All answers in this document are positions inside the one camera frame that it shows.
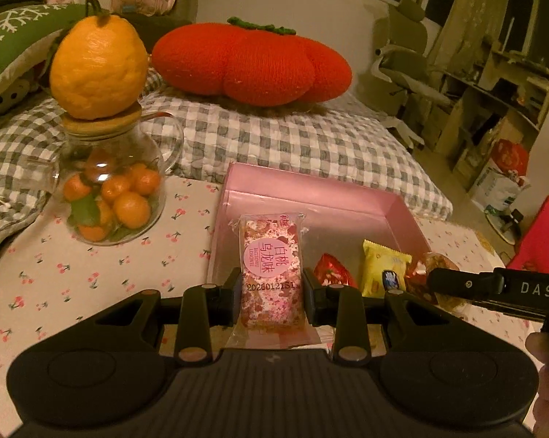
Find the wooden lid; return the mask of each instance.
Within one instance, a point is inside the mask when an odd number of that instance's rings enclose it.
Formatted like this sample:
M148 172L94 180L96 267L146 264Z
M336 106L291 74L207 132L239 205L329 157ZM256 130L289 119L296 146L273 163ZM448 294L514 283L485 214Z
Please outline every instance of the wooden lid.
M133 103L121 113L96 120L81 120L65 112L61 116L61 126L69 134L77 137L101 137L127 130L138 122L141 114L142 107L138 102Z

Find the checkered bedspread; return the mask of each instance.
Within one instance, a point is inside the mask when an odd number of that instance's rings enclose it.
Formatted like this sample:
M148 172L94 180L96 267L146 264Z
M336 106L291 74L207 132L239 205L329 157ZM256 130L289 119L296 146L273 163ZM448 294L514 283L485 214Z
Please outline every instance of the checkered bedspread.
M446 218L452 211L404 147L369 116L337 109L304 113L296 107L256 109L215 102L185 98L150 71L141 96L144 111L170 111L185 130L176 175L221 183L230 162L247 162L392 191L415 213ZM45 205L46 193L17 188L14 179L20 155L55 157L64 142L58 125L61 113L53 99L38 95L0 118L0 243L30 225ZM162 150L171 149L170 119L154 119L144 129Z

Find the red chair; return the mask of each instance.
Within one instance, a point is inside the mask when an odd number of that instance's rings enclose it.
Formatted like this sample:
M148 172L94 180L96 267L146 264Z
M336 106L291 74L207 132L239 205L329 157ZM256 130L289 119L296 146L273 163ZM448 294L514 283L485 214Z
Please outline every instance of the red chair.
M507 268L549 273L549 196L517 249Z

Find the tomato-shaped pillow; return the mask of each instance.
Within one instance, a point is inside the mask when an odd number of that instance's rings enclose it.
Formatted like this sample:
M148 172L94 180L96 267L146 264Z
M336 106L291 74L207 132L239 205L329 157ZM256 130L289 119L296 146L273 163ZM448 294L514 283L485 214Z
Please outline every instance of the tomato-shaped pillow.
M167 33L153 49L153 67L184 92L259 107L324 102L349 88L351 68L328 46L286 28L228 21Z

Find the pink box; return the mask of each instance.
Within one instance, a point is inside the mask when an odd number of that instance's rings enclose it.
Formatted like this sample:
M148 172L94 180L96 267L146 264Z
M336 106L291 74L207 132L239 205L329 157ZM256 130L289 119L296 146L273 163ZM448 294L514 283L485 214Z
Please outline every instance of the pink box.
M396 194L350 182L240 163L231 164L215 222L208 283L223 284L240 266L237 221L243 214L301 212L303 268L330 253L361 279L363 241L412 255L430 251L412 213Z

